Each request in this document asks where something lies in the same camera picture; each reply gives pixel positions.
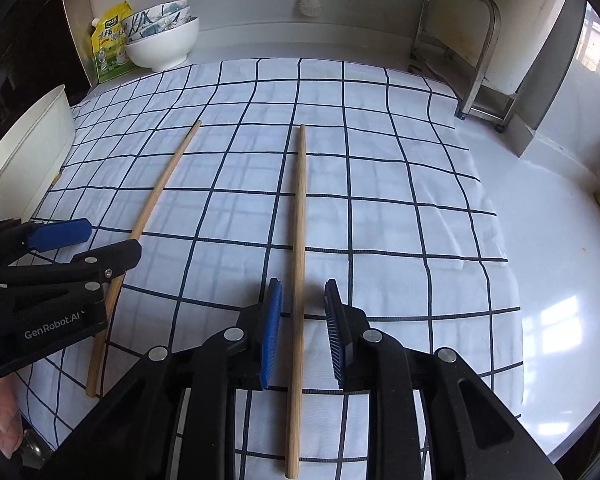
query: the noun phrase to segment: white cloth with black grid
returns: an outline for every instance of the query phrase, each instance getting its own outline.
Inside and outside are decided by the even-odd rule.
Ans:
[[[106,393],[149,348],[192,348],[234,324],[269,278],[290,286],[294,145],[306,124],[301,478],[363,479],[368,397],[337,390],[322,299],[330,278],[372,326],[408,348],[455,348],[520,412],[517,286],[453,128],[455,108],[439,82],[332,60],[232,60],[143,77],[74,108],[75,145],[35,215],[87,217],[91,240],[18,264],[66,262],[126,238],[171,154],[202,120],[141,237],[142,260],[125,277]],[[287,289],[286,312],[289,299]],[[240,480],[283,476],[289,323],[281,320],[272,390],[237,396]],[[24,416],[53,447],[97,402],[84,393],[91,341],[18,373]]]

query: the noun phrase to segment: white container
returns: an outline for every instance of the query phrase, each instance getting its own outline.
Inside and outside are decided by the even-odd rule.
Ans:
[[[200,19],[195,18],[176,28],[170,28],[147,38],[129,43],[126,54],[138,66],[154,72],[168,70],[187,60],[200,31]]]
[[[0,220],[29,221],[75,139],[64,85],[24,112],[0,140]]]

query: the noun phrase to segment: blue gripper pad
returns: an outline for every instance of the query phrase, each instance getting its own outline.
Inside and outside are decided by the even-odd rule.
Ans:
[[[263,388],[269,386],[273,372],[273,359],[276,355],[278,325],[280,324],[280,309],[282,308],[282,283],[272,278],[269,282],[266,304],[267,319],[262,334],[262,361],[260,363],[260,384]]]
[[[81,244],[91,236],[91,223],[86,218],[37,225],[27,237],[27,245],[40,253]]]

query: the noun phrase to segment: patterned bowl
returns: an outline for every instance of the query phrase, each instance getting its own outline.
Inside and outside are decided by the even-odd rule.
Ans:
[[[154,72],[168,70],[187,60],[199,31],[200,19],[194,18],[179,27],[127,43],[126,54],[138,66]]]
[[[173,14],[167,14],[166,16],[163,16],[156,22],[151,23],[131,34],[128,37],[127,43],[158,34],[158,32],[163,32],[165,30],[169,30],[170,28],[179,27],[184,23],[189,23],[193,19],[195,19],[195,16],[191,15],[191,7],[185,7],[184,9],[178,10]]]
[[[163,16],[178,12],[188,5],[189,3],[187,0],[176,0],[174,2],[168,2],[166,4],[160,4],[150,7],[149,9],[141,10],[122,20],[122,29],[125,31],[126,36],[130,38],[132,34],[139,32],[141,28],[145,28],[148,25],[157,22]]]

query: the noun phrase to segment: human hand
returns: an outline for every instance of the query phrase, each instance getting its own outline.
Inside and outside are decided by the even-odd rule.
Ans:
[[[7,458],[22,443],[22,418],[13,374],[0,379],[0,451]]]

